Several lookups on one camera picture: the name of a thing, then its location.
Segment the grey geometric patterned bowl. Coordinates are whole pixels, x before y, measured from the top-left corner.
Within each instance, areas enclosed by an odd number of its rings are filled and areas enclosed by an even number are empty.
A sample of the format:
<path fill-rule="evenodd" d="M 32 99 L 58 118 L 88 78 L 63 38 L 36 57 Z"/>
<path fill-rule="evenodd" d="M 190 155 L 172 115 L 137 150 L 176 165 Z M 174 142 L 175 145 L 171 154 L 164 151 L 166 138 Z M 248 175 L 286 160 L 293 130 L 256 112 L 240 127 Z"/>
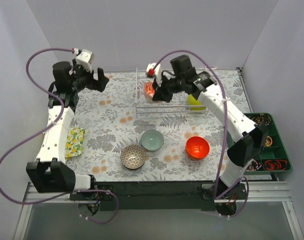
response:
<path fill-rule="evenodd" d="M 146 152 L 140 145 L 131 144 L 121 151 L 120 159 L 127 169 L 137 170 L 145 164 Z"/>

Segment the pale green celadon bowl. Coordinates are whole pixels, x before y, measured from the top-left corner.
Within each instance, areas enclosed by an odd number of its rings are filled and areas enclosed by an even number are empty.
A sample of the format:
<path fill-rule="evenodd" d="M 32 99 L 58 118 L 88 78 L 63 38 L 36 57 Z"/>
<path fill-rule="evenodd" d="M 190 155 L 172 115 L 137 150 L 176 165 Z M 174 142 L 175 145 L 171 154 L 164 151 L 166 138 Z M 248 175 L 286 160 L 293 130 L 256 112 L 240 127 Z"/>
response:
<path fill-rule="evenodd" d="M 142 135 L 140 144 L 148 152 L 156 152 L 163 146 L 164 137 L 157 130 L 148 130 Z"/>

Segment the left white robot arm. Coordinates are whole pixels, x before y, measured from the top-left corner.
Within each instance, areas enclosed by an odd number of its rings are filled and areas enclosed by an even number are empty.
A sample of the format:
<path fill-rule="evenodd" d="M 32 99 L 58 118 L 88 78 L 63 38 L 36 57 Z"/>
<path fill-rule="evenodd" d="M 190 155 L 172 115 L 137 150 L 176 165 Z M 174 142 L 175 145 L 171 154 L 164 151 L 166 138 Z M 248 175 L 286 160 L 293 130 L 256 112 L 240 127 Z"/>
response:
<path fill-rule="evenodd" d="M 41 148 L 35 161 L 28 162 L 26 172 L 40 193 L 59 193 L 81 190 L 87 200 L 98 195 L 94 176 L 79 175 L 66 165 L 65 148 L 70 123 L 75 115 L 78 94 L 85 88 L 103 92 L 109 78 L 98 68 L 88 72 L 77 64 L 62 61 L 52 66 L 54 82 L 48 88 L 48 130 L 44 132 Z"/>

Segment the white wire dish rack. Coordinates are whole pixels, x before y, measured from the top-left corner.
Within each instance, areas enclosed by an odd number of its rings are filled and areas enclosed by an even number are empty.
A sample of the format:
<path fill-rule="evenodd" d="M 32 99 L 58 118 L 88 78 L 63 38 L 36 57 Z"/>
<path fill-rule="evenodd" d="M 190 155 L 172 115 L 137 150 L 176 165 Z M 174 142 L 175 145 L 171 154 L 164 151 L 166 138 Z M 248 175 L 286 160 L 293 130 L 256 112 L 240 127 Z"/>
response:
<path fill-rule="evenodd" d="M 203 105 L 188 105 L 188 96 L 184 92 L 176 93 L 170 103 L 152 102 L 144 93 L 144 86 L 151 82 L 143 70 L 136 70 L 135 87 L 135 110 L 137 116 L 166 115 L 166 114 L 188 114 L 207 115 L 209 110 Z"/>

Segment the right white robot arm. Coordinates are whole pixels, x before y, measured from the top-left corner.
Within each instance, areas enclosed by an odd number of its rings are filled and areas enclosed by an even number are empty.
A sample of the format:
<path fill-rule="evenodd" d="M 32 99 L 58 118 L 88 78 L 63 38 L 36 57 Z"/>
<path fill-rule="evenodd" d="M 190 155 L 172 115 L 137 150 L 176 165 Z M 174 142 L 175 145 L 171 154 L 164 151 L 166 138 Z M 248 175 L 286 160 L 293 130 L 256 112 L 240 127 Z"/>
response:
<path fill-rule="evenodd" d="M 224 171 L 218 171 L 213 196 L 229 199 L 236 193 L 236 185 L 244 178 L 244 172 L 263 150 L 268 127 L 257 124 L 242 113 L 226 96 L 221 80 L 207 67 L 200 73 L 192 66 L 189 56 L 183 52 L 170 61 L 173 76 L 163 74 L 160 62 L 150 63 L 146 75 L 153 79 L 154 102 L 170 102 L 173 94 L 185 92 L 202 103 L 224 126 L 221 155 L 228 156 Z"/>

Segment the red white floral bowl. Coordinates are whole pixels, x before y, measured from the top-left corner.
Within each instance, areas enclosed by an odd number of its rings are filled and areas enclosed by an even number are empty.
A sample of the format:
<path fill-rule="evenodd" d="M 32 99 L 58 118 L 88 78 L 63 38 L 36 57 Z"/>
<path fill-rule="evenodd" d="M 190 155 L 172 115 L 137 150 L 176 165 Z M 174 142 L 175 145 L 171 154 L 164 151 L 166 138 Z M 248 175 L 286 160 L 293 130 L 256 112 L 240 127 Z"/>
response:
<path fill-rule="evenodd" d="M 144 84 L 143 93 L 144 93 L 146 100 L 150 103 L 153 102 L 154 92 L 155 92 L 155 90 L 153 88 L 153 83 L 151 81 L 146 82 Z"/>

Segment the lime green bowl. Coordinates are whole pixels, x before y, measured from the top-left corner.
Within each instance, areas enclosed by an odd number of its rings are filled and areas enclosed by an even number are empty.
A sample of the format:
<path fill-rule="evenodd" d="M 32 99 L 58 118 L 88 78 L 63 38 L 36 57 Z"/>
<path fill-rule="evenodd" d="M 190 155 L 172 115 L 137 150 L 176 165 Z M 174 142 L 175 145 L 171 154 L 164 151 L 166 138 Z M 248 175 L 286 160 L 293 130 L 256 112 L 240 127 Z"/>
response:
<path fill-rule="evenodd" d="M 187 97 L 187 104 L 188 104 L 190 110 L 193 110 L 193 111 L 203 111 L 206 109 L 206 107 L 203 106 L 201 102 L 196 100 L 191 94 L 188 95 L 188 97 Z"/>

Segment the orange red bowl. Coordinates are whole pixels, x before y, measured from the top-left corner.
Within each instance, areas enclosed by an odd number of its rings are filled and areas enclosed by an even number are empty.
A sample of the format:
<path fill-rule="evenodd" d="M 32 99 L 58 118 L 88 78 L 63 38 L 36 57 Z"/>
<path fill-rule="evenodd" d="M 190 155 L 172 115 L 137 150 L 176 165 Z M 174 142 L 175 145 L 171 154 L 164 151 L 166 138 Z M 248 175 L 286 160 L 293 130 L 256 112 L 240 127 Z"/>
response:
<path fill-rule="evenodd" d="M 192 136 L 186 141 L 185 151 L 190 158 L 202 160 L 210 153 L 210 145 L 204 138 Z"/>

